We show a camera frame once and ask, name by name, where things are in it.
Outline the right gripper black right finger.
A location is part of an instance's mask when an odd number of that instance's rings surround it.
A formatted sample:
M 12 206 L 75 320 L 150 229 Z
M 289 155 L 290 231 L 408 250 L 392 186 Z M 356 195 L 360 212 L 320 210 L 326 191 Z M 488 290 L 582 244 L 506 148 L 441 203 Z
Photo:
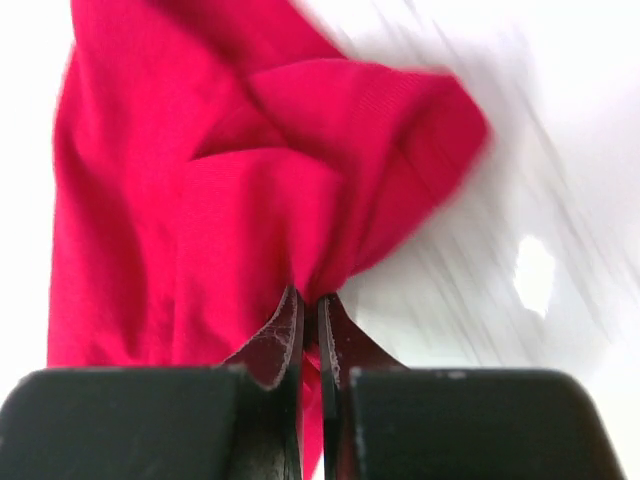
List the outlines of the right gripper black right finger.
M 620 479 L 595 405 L 550 369 L 417 369 L 317 305 L 329 479 Z

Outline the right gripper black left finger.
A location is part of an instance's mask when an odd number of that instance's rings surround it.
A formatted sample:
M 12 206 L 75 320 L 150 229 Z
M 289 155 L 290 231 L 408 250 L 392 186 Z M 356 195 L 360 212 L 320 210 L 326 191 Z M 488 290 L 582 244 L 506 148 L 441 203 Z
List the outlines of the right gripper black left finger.
M 1 408 L 5 479 L 299 479 L 304 304 L 221 365 L 47 369 Z

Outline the red t shirt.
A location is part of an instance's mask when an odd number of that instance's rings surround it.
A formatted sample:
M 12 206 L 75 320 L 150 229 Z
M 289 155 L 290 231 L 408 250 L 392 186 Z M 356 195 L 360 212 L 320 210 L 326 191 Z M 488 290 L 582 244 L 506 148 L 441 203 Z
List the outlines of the red t shirt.
M 490 136 L 462 83 L 344 56 L 287 1 L 75 1 L 47 363 L 214 365 L 381 261 Z

